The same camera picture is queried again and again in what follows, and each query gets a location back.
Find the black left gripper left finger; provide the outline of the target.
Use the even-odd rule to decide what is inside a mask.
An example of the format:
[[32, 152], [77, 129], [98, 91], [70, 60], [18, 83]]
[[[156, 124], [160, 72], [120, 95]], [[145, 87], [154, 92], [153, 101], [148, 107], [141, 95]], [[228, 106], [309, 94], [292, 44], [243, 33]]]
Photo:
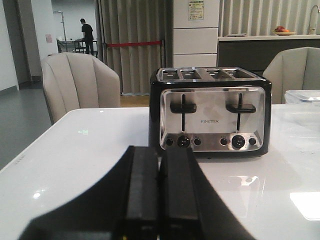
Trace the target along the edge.
[[97, 183], [33, 219], [26, 240], [155, 240], [158, 159], [151, 147], [129, 146]]

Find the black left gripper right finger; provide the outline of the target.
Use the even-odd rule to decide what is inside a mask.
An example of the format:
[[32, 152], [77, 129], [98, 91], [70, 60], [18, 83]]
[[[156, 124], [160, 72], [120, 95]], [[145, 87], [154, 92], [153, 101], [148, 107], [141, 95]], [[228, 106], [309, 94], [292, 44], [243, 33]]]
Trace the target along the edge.
[[159, 171], [160, 239], [252, 240], [211, 186], [190, 148], [169, 148]]

